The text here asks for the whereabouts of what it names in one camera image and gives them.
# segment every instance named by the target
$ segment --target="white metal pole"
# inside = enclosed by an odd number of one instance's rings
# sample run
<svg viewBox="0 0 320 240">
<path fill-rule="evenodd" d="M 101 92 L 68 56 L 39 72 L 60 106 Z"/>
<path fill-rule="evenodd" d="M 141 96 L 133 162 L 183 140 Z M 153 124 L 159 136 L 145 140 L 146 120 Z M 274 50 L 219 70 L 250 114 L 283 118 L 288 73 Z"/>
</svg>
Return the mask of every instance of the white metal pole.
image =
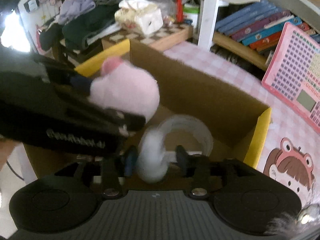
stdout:
<svg viewBox="0 0 320 240">
<path fill-rule="evenodd" d="M 198 46 L 206 50 L 212 46 L 219 3 L 220 0 L 204 0 Z"/>
</svg>

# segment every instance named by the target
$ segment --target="small screen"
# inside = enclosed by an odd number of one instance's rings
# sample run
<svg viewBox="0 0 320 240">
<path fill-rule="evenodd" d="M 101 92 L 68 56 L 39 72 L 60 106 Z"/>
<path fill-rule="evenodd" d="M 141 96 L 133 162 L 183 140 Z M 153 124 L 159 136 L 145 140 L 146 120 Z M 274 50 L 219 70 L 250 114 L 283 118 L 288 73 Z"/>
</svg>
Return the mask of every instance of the small screen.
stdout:
<svg viewBox="0 0 320 240">
<path fill-rule="evenodd" d="M 297 97 L 297 101 L 309 112 L 312 111 L 313 107 L 316 104 L 316 101 L 314 101 L 312 97 L 309 96 L 304 90 L 301 90 L 300 94 Z"/>
</svg>

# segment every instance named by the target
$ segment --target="pink plush toy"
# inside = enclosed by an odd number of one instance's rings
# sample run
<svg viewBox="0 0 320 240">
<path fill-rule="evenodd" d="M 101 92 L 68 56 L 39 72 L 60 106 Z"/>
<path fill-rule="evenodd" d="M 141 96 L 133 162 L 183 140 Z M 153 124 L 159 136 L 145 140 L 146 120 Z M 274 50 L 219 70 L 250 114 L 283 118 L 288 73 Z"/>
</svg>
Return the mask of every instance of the pink plush toy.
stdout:
<svg viewBox="0 0 320 240">
<path fill-rule="evenodd" d="M 160 101 L 157 81 L 141 68 L 109 57 L 101 67 L 101 77 L 93 80 L 89 101 L 102 107 L 145 116 L 148 122 Z"/>
</svg>

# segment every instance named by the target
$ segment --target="cable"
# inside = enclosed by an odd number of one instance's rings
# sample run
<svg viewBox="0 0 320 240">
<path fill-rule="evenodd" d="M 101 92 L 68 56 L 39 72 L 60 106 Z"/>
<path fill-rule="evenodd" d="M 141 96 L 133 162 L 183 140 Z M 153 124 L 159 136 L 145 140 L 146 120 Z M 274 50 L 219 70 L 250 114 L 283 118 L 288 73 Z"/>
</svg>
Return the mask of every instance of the cable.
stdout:
<svg viewBox="0 0 320 240">
<path fill-rule="evenodd" d="M 8 161 L 7 161 L 7 165 L 8 165 L 8 167 L 9 167 L 9 169 L 13 172 L 14 175 L 16 175 L 19 179 L 21 179 L 21 180 L 24 181 L 24 178 L 21 177 L 18 173 L 16 173 L 16 172 L 14 171 L 14 169 L 11 167 L 11 165 L 9 164 Z"/>
</svg>

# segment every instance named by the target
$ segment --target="cartoon girl face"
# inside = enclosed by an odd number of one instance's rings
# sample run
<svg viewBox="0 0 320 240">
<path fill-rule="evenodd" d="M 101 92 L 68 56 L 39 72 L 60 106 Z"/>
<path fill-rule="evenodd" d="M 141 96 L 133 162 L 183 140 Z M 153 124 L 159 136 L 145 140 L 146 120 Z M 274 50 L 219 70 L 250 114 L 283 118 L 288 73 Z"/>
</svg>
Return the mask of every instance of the cartoon girl face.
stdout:
<svg viewBox="0 0 320 240">
<path fill-rule="evenodd" d="M 303 207 L 312 197 L 312 170 L 311 156 L 301 153 L 288 138 L 283 138 L 281 150 L 274 149 L 270 153 L 264 173 L 292 189 L 299 196 Z"/>
</svg>

